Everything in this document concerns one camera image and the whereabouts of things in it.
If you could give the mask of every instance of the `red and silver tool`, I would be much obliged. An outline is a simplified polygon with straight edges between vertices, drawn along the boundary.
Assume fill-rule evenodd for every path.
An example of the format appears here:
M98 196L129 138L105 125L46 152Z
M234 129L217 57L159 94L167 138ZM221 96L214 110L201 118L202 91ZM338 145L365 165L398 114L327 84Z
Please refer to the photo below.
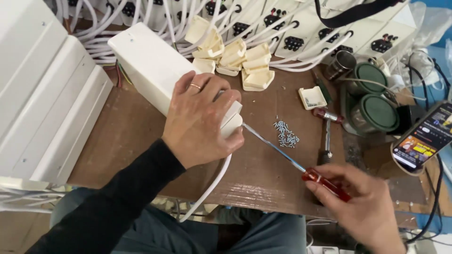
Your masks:
M325 188L329 189L332 193L334 193L336 196L338 196L340 199L342 199L345 202L348 202L350 199L352 199L352 197L350 195L348 195L343 189L336 187L334 184L332 184L330 181L328 181L328 179L322 177L313 168L305 169L302 166L300 166L296 161L294 161L287 154L285 154L283 151L281 151L279 148L277 148L274 144L272 144L268 140L264 139L261 135L259 135L253 128L251 128L246 123L243 123L242 126L245 127L249 132L253 133L256 137L258 137L264 143L273 147L276 151L278 151L286 159L288 159L292 163L292 165L294 165L298 170L303 172L303 175L301 176L301 179L303 179L303 181L318 182L318 183L322 184Z
M344 121L344 117L330 113L322 108L315 108L312 110L312 114L318 118L326 120L325 150L322 152L320 157L320 165L331 163L331 158L333 157L333 153L330 150L331 121L335 123L342 123Z

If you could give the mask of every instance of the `hand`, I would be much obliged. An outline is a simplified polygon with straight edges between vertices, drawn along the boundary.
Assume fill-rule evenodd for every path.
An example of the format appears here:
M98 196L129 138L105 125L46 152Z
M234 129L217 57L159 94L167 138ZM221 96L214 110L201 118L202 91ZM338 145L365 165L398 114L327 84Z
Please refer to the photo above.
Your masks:
M321 184L306 187L324 204L338 223L374 254L405 254L387 183L351 166L323 165L315 170L353 197L345 203Z
M221 137L221 121L234 101L241 101L240 92L211 73L191 71L176 83L162 139L186 169L225 158L243 145L242 127Z

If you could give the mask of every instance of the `red wire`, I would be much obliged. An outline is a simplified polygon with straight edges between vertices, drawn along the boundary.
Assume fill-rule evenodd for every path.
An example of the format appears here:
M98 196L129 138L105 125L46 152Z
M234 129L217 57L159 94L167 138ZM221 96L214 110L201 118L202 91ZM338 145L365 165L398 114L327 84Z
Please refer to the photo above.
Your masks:
M121 88L121 72L119 71L119 64L116 64L116 70L118 71L118 87Z

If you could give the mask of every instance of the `gray pants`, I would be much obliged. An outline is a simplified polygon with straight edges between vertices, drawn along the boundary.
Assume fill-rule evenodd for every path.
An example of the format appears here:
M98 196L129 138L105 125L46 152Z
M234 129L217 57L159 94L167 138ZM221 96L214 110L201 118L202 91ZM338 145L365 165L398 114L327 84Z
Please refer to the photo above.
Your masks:
M62 198L52 213L50 227L77 208L94 190L78 188ZM218 226L197 221L178 223L149 205L135 220L112 253L215 253ZM304 216L273 212L264 214L227 253L306 254Z

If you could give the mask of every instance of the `black sleeve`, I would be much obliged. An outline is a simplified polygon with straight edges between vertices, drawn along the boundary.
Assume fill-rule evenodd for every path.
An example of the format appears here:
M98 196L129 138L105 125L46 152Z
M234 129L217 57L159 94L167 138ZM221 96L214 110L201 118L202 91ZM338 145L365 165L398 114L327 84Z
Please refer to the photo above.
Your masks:
M184 172L166 144L161 139L155 141L27 253L110 253L145 206Z

